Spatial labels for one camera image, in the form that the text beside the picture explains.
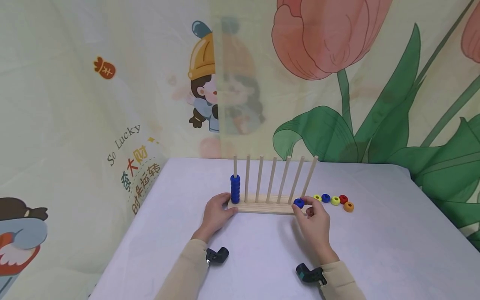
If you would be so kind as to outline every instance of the black wrist device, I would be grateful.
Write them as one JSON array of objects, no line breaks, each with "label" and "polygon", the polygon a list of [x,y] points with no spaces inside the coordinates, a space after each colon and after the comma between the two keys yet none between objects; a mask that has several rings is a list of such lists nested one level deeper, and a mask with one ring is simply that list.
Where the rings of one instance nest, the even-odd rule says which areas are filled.
[{"label": "black wrist device", "polygon": [[318,281],[321,286],[327,284],[327,280],[323,274],[324,270],[320,267],[310,271],[305,264],[299,264],[295,270],[297,271],[298,277],[303,282],[311,283]]},{"label": "black wrist device", "polygon": [[218,252],[215,252],[212,249],[208,248],[207,255],[205,258],[207,260],[207,264],[210,264],[210,262],[213,262],[216,264],[223,264],[223,262],[227,259],[229,254],[230,253],[228,252],[228,249],[225,247],[220,248]]}]

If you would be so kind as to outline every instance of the beige sleeve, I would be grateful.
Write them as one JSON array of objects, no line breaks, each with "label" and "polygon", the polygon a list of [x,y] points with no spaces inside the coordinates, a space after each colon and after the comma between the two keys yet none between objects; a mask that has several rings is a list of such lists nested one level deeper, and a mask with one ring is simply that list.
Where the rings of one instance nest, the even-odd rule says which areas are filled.
[{"label": "beige sleeve", "polygon": [[206,249],[202,240],[189,241],[155,300],[196,300],[208,268]]},{"label": "beige sleeve", "polygon": [[343,261],[321,266],[327,284],[321,287],[325,300],[366,300]]}]

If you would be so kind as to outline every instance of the curtain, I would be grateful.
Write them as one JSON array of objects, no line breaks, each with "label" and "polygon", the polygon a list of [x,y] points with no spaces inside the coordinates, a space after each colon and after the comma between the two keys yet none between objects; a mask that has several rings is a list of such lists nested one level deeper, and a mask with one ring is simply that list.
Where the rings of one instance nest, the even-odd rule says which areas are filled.
[{"label": "curtain", "polygon": [[[479,1],[210,0],[210,6],[218,31],[228,27],[226,18],[239,23],[235,40],[214,36],[225,156],[233,147],[240,157],[406,167],[480,249]],[[230,111],[242,101],[231,78],[250,65],[265,121],[238,135]],[[255,128],[254,121],[244,118],[243,127]]]},{"label": "curtain", "polygon": [[398,164],[480,248],[479,5],[2,1],[0,299],[87,299],[175,156]]}]

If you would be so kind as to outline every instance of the cartoon girl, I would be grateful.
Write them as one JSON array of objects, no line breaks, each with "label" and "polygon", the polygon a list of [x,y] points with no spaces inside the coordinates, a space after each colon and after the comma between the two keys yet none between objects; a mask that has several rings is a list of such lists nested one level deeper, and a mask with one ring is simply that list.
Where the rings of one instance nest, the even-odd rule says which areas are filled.
[{"label": "cartoon girl", "polygon": [[[225,130],[228,134],[251,133],[265,121],[253,60],[246,47],[234,36],[238,29],[237,20],[222,20],[224,79],[228,87]],[[201,128],[207,120],[209,131],[219,132],[213,33],[200,21],[193,22],[192,31],[200,41],[193,49],[188,73],[195,97],[193,117],[189,122],[193,127]]]},{"label": "cartoon girl", "polygon": [[0,198],[0,299],[40,251],[47,238],[45,207],[29,208],[17,198]]}]

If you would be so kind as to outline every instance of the white table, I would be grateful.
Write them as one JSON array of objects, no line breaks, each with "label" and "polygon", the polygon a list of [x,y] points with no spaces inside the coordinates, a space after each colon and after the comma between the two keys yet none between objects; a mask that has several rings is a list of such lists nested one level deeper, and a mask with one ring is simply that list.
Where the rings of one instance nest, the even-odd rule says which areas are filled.
[{"label": "white table", "polygon": [[[298,162],[289,168],[289,193]],[[297,185],[301,192],[308,173]],[[284,162],[276,167],[278,191]],[[261,193],[267,192],[271,161],[265,161]],[[101,277],[91,300],[151,300],[179,253],[200,225],[205,203],[229,192],[231,160],[173,158],[162,170],[137,217]],[[252,161],[255,192],[258,161]],[[245,161],[239,161],[244,179]],[[324,204],[331,216],[330,239],[369,300],[477,300],[480,253],[410,180],[393,165],[318,163],[307,194],[345,194],[347,213]],[[200,300],[320,299],[295,267],[316,262],[293,216],[239,213],[216,234],[210,248],[230,256],[211,266]]]}]

